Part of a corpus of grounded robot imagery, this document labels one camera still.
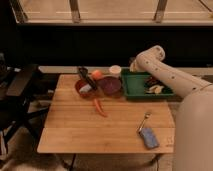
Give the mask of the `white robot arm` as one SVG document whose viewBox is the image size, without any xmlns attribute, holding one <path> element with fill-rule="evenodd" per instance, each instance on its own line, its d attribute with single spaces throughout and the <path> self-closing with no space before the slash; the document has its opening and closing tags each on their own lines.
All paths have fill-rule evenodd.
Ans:
<svg viewBox="0 0 213 171">
<path fill-rule="evenodd" d="M 213 171 L 213 83 L 162 62 L 164 49 L 155 45 L 130 64 L 147 71 L 183 98 L 176 115 L 173 171 Z"/>
</svg>

